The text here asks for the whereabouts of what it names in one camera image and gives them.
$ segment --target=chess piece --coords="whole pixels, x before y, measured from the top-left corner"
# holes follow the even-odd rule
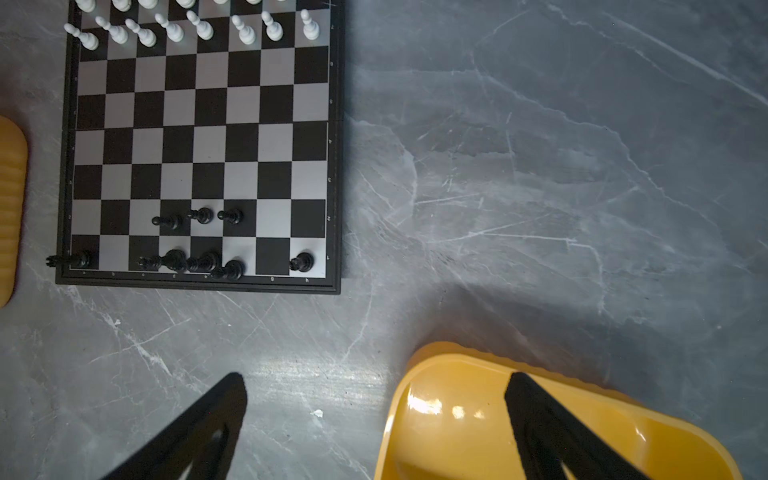
[[[170,228],[171,230],[178,230],[183,222],[184,220],[181,218],[181,215],[176,214],[168,215],[167,217],[154,217],[152,219],[153,225]]]
[[[256,41],[256,32],[252,27],[245,25],[239,15],[232,15],[232,24],[237,28],[240,41],[245,45],[251,45]]]
[[[112,25],[110,22],[107,22],[106,18],[96,17],[96,25],[108,31],[112,40],[115,40],[117,43],[123,44],[128,41],[128,31],[123,27]]]
[[[142,270],[156,269],[165,266],[174,272],[181,273],[187,269],[187,256],[181,250],[168,250],[164,256],[139,257]]]
[[[304,22],[304,36],[308,40],[316,40],[320,36],[320,26],[312,20],[306,8],[301,11],[301,21]]]
[[[243,276],[245,271],[245,265],[239,260],[230,260],[227,265],[214,268],[210,272],[211,278],[214,280],[239,280]]]
[[[269,37],[271,41],[278,41],[283,37],[283,26],[280,23],[275,22],[269,12],[266,10],[261,12],[261,19],[264,20],[264,24],[266,25],[266,36]]]
[[[98,48],[98,38],[96,38],[96,35],[87,33],[85,31],[80,31],[79,28],[75,27],[71,23],[65,23],[64,30],[66,30],[68,34],[80,40],[80,43],[83,44],[83,47],[87,48],[88,50],[95,50]]]
[[[70,268],[88,268],[93,260],[93,254],[88,251],[74,253],[72,255],[51,255],[45,259],[48,266],[67,266]]]
[[[159,13],[154,14],[154,20],[159,23],[161,27],[165,28],[168,40],[178,43],[184,39],[184,29],[180,27],[179,24],[169,22],[167,18]]]
[[[290,269],[294,272],[309,272],[314,264],[314,257],[310,253],[302,252],[290,261]]]
[[[187,258],[187,270],[190,273],[209,273],[221,266],[221,257],[218,253],[203,253],[200,258]]]
[[[210,221],[214,219],[214,211],[206,207],[199,210],[190,210],[187,214],[187,218],[190,220],[197,220],[202,224],[210,223]]]
[[[217,214],[219,220],[224,220],[232,225],[237,225],[243,220],[243,212],[237,208],[230,208],[229,210],[222,210]]]
[[[133,33],[139,36],[139,41],[145,47],[154,47],[157,43],[157,36],[149,28],[142,28],[138,23],[134,22],[131,18],[125,19],[125,26],[128,27]]]

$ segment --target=chessboard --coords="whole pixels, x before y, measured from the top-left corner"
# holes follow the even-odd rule
[[[133,0],[125,12],[95,2],[83,12],[70,1],[69,23],[98,46],[67,35],[56,282],[338,294],[344,0]],[[313,40],[303,9],[319,26]],[[269,38],[263,11],[281,39]],[[181,41],[157,13],[184,30]],[[232,15],[256,41],[241,41]],[[195,259],[211,253],[219,266],[236,260],[239,274],[169,260],[204,265]],[[296,268],[302,255],[311,268]]]

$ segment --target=yellow plastic object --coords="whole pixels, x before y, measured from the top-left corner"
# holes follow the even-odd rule
[[[409,361],[395,391],[376,480],[525,479],[504,392],[526,372],[604,442],[653,480],[741,480],[712,435],[618,392],[454,343]]]
[[[22,230],[27,141],[22,130],[0,117],[0,307],[13,293]]]

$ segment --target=black square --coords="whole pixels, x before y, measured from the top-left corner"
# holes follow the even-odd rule
[[[256,201],[255,200],[225,200],[224,209],[237,208],[243,212],[243,219],[237,225],[224,222],[225,237],[255,237],[256,236]]]
[[[163,163],[190,164],[194,152],[194,127],[163,128]]]
[[[96,50],[88,50],[82,43],[80,43],[80,40],[72,38],[71,41],[74,42],[75,51],[80,48],[80,61],[106,60],[107,47],[109,45],[109,32],[101,27],[86,28],[83,31],[96,35],[96,38],[98,38],[98,46],[96,47]]]
[[[288,275],[290,272],[290,238],[257,238],[256,265],[258,275]]]
[[[293,159],[326,160],[328,122],[299,121],[293,124]]]
[[[223,163],[192,166],[192,198],[224,198]]]
[[[163,126],[164,91],[138,91],[134,94],[134,128]]]
[[[259,124],[227,125],[226,161],[256,161],[258,153]]]
[[[130,200],[101,201],[101,234],[128,235],[131,225]]]
[[[205,88],[195,91],[194,124],[227,124],[227,89]]]
[[[91,264],[84,269],[70,270],[98,270],[98,235],[72,235],[72,241],[69,244],[69,253],[75,255],[80,252],[88,252],[91,255]]]
[[[165,46],[168,39],[168,35],[165,28],[161,27],[159,23],[147,23],[141,26],[142,28],[148,28],[154,32],[154,36],[157,37],[154,45],[151,47],[145,47],[140,41],[136,45],[137,57],[161,57],[165,55]]]
[[[293,121],[293,85],[259,88],[259,122],[289,124]]]
[[[133,152],[133,128],[108,128],[104,131],[105,164],[129,164]]]
[[[178,215],[181,217],[181,226],[176,230],[172,230],[168,227],[160,226],[160,235],[178,235],[182,237],[189,237],[190,234],[190,220],[187,218],[187,214],[190,211],[190,200],[160,200],[160,216],[169,217],[170,215]]]
[[[171,55],[165,58],[165,89],[191,90],[197,78],[197,55]]]
[[[136,59],[107,60],[107,93],[122,94],[134,90]]]
[[[328,83],[328,47],[297,48],[293,64],[293,83]]]
[[[246,0],[231,0],[231,15],[256,15],[261,13],[261,2],[251,5]]]
[[[156,268],[143,269],[139,266],[140,257],[152,257],[160,252],[160,237],[131,235],[128,238],[128,269],[157,272]]]
[[[229,58],[230,87],[258,85],[261,79],[261,50],[231,51]]]
[[[131,198],[159,199],[162,172],[160,164],[131,165]]]
[[[325,200],[291,200],[290,236],[323,238],[326,235]]]
[[[294,34],[296,32],[296,12],[273,13],[272,19],[283,27],[283,37],[278,41],[271,41],[266,34],[266,25],[261,22],[261,48],[293,48]]]
[[[99,200],[101,198],[101,165],[75,165],[72,198]]]
[[[107,95],[81,95],[78,97],[78,130],[104,128],[104,104]]]
[[[259,162],[259,198],[290,198],[290,162]]]
[[[206,18],[206,22],[214,28],[214,36],[210,40],[197,37],[197,53],[213,53],[230,49],[230,18]]]
[[[190,257],[200,258],[203,253],[214,252],[221,257],[221,237],[191,237]]]

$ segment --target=white square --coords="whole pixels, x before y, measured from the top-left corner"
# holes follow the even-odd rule
[[[101,235],[98,241],[98,269],[107,272],[127,272],[128,235]]]
[[[257,162],[226,162],[224,164],[224,198],[255,200],[259,185]]]
[[[290,237],[290,200],[257,200],[256,236]]]
[[[131,200],[128,233],[149,237],[160,235],[160,227],[152,224],[152,218],[159,215],[159,200]]]
[[[131,199],[131,164],[101,166],[101,199]]]
[[[290,191],[294,200],[325,200],[328,194],[328,162],[293,162]]]
[[[292,238],[290,239],[290,257],[296,258],[299,253],[307,252],[312,255],[315,263],[309,272],[290,271],[290,276],[303,278],[326,277],[326,239],[324,238]]]
[[[192,197],[192,164],[163,164],[160,198],[186,200]]]
[[[293,124],[260,124],[260,162],[293,159]]]
[[[224,237],[221,239],[223,262],[240,260],[245,263],[244,275],[256,275],[256,237]]]
[[[72,235],[101,233],[101,200],[72,201]]]
[[[224,210],[224,200],[194,198],[190,202],[192,210],[199,210],[203,207],[210,208],[214,212],[214,219],[206,224],[191,220],[190,235],[192,237],[221,237],[224,235],[224,222],[216,218],[216,214]]]

